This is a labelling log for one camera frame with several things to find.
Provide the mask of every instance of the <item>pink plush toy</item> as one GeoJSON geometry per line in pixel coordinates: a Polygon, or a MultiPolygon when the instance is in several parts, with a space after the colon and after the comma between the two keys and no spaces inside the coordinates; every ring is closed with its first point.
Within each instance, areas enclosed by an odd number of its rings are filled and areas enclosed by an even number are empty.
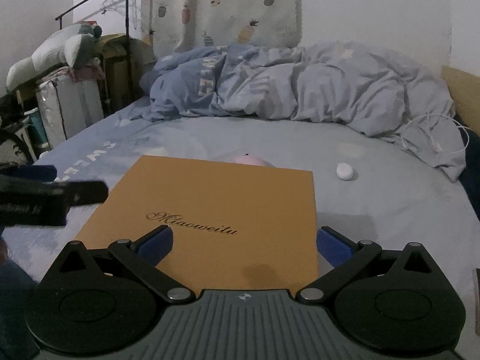
{"type": "Polygon", "coordinates": [[[262,160],[259,157],[254,157],[253,155],[239,155],[233,159],[233,162],[236,164],[244,164],[244,165],[257,165],[260,167],[273,167],[271,163],[268,163],[265,160],[262,160]]]}

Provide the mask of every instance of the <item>curtain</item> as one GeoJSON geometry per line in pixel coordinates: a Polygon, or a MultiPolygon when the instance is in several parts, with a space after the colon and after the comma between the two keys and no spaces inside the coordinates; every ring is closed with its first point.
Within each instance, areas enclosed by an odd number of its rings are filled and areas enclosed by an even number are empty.
{"type": "Polygon", "coordinates": [[[300,0],[142,0],[142,35],[156,57],[200,45],[295,47],[300,12],[300,0]]]}

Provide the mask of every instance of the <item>plush toy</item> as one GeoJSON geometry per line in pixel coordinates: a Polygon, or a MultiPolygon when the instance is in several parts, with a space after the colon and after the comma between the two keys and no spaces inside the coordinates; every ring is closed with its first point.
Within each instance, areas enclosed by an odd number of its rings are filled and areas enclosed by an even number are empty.
{"type": "Polygon", "coordinates": [[[73,24],[54,32],[33,54],[14,64],[7,76],[7,88],[15,90],[30,80],[41,78],[64,65],[83,68],[92,58],[95,41],[102,28],[89,23],[73,24]]]}
{"type": "Polygon", "coordinates": [[[239,155],[238,157],[235,157],[233,159],[233,162],[236,164],[257,165],[260,167],[273,167],[271,163],[268,163],[267,161],[259,157],[254,157],[253,155],[249,155],[249,154],[239,155]]]}

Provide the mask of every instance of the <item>white cable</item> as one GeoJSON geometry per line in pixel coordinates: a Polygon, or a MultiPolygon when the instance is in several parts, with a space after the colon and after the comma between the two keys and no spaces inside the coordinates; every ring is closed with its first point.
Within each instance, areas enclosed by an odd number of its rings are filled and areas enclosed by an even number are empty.
{"type": "Polygon", "coordinates": [[[465,134],[466,134],[466,144],[465,146],[463,147],[463,149],[460,149],[460,150],[457,150],[457,151],[453,151],[451,153],[448,153],[449,155],[453,155],[453,154],[457,154],[457,153],[460,153],[460,152],[463,152],[467,149],[469,143],[470,143],[470,136],[469,134],[467,133],[467,130],[471,130],[473,131],[470,127],[466,127],[466,126],[463,126],[460,122],[456,121],[455,119],[453,119],[453,117],[450,117],[450,116],[447,116],[447,115],[443,115],[443,114],[425,114],[425,115],[419,115],[419,116],[416,116],[414,117],[412,120],[410,120],[404,127],[403,131],[400,133],[400,142],[402,142],[402,146],[407,149],[407,144],[405,143],[405,140],[403,139],[403,134],[405,134],[405,131],[407,130],[407,128],[410,126],[411,123],[413,123],[415,120],[417,119],[423,119],[424,117],[427,118],[427,123],[428,123],[428,137],[430,138],[430,141],[431,141],[431,144],[433,145],[434,149],[436,152],[439,152],[438,150],[438,146],[436,146],[435,144],[437,143],[435,141],[435,139],[433,138],[433,136],[431,135],[431,129],[430,129],[430,116],[439,116],[439,117],[444,117],[446,119],[450,119],[450,120],[453,120],[453,122],[455,123],[455,125],[457,125],[458,128],[461,128],[465,134]]]}

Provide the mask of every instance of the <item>white round object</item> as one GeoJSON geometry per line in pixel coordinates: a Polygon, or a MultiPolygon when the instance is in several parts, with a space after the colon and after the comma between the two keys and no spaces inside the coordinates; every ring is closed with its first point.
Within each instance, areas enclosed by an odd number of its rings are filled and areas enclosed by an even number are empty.
{"type": "Polygon", "coordinates": [[[353,177],[353,168],[348,163],[341,162],[337,166],[337,176],[342,180],[350,180],[353,177]]]}

